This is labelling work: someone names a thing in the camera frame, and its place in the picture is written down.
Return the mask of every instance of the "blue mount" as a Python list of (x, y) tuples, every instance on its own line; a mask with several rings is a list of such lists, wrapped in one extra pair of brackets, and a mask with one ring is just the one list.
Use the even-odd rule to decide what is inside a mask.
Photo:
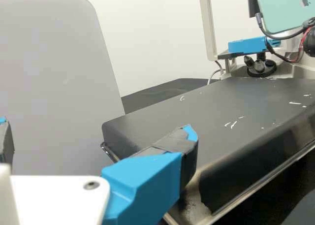
[[(273, 47), (278, 47), (281, 44), (280, 40), (268, 39), (268, 42)], [(229, 42), (228, 51), (229, 53), (243, 53), (244, 55), (266, 52), (267, 47), (265, 45), (265, 37), (260, 36)]]
[[(175, 130), (163, 140), (165, 138), (163, 142), (167, 144), (181, 145), (185, 141), (198, 144), (198, 135), (190, 125)], [(158, 155), (134, 155), (105, 167), (101, 176), (109, 182), (111, 193), (102, 224), (157, 224), (179, 199), (182, 155), (168, 151)]]

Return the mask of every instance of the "gray chair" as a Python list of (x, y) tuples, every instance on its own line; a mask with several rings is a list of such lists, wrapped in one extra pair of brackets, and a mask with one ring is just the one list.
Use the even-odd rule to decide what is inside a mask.
[(87, 0), (0, 0), (0, 116), (14, 174), (98, 175), (101, 124), (124, 114)]

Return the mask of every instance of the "black table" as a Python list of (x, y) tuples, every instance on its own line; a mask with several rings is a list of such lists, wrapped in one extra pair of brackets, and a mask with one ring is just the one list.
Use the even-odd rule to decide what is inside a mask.
[[(171, 89), (176, 89), (171, 83), (168, 84)], [(163, 100), (159, 96), (160, 93), (164, 93), (166, 98), (169, 97), (165, 94), (167, 93), (167, 89), (158, 92), (151, 89), (144, 92), (142, 96), (152, 96), (154, 99)], [(280, 224), (300, 199), (315, 187), (314, 176), (310, 173), (314, 168), (314, 157), (314, 152), (308, 154), (255, 195), (224, 216), (217, 224), (229, 224), (230, 221), (233, 221), (233, 223), (238, 221), (242, 224)]]

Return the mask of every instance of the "metal frame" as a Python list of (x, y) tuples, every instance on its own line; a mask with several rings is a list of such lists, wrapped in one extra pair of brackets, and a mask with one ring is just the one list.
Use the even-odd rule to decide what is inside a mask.
[[(209, 61), (216, 61), (218, 60), (218, 51), (211, 0), (200, 0), (200, 8), (203, 23), (203, 32), (206, 41), (207, 57)], [(231, 69), (237, 65), (235, 58), (231, 60), (232, 64), (230, 64), (229, 59), (225, 59), (225, 69), (227, 74), (230, 73)]]

